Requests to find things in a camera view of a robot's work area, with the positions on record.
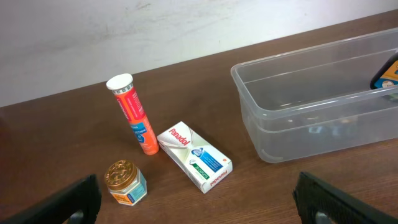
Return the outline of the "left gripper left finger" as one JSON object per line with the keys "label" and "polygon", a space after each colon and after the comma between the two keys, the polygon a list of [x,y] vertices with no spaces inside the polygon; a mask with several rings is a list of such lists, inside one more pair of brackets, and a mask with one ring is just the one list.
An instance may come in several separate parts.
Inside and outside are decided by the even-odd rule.
{"label": "left gripper left finger", "polygon": [[100,211],[101,199],[97,177],[91,174],[2,222],[94,223]]}

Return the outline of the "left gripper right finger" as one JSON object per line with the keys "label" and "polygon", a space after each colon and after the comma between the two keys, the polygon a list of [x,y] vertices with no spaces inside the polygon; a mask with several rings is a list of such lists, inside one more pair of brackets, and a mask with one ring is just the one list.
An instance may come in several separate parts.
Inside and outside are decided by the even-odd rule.
{"label": "left gripper right finger", "polygon": [[308,172],[299,173],[292,195],[302,223],[397,224],[397,218]]}

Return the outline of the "small gold-lid balm jar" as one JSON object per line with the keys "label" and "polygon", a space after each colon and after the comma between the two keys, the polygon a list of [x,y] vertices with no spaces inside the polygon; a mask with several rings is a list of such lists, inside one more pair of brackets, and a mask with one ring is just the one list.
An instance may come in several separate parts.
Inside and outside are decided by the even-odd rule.
{"label": "small gold-lid balm jar", "polygon": [[147,182],[132,162],[120,160],[111,165],[104,175],[105,184],[116,201],[134,206],[147,195]]}

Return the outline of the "dark bottle white cap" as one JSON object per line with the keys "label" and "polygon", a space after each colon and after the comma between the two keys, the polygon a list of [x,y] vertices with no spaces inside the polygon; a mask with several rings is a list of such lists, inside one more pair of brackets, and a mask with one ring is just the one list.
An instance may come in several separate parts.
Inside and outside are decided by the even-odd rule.
{"label": "dark bottle white cap", "polygon": [[370,82],[371,89],[397,85],[397,52],[380,68]]}

